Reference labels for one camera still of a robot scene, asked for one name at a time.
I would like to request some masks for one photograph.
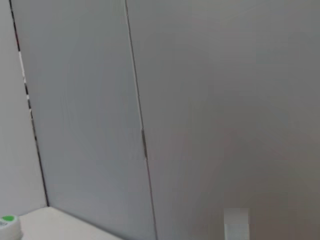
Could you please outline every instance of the gray surface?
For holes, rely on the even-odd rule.
[[[0,216],[46,205],[9,1],[0,1]]]
[[[13,0],[51,206],[155,239],[123,0]]]
[[[320,1],[128,2],[159,240],[320,238]]]

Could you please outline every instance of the bottle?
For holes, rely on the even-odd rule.
[[[23,240],[18,216],[7,215],[0,217],[0,240]]]

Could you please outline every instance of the door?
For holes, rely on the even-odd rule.
[[[128,2],[159,240],[319,232],[316,0]]]

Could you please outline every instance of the wall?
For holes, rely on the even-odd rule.
[[[49,204],[155,239],[123,0],[13,0]]]
[[[0,1],[0,216],[46,205],[9,2]]]
[[[319,239],[320,2],[128,2],[159,240]]]

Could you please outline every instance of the white wall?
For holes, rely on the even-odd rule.
[[[0,0],[0,216],[46,205],[8,0]]]
[[[159,240],[319,239],[320,1],[128,1]]]
[[[124,0],[13,0],[49,203],[154,240]]]

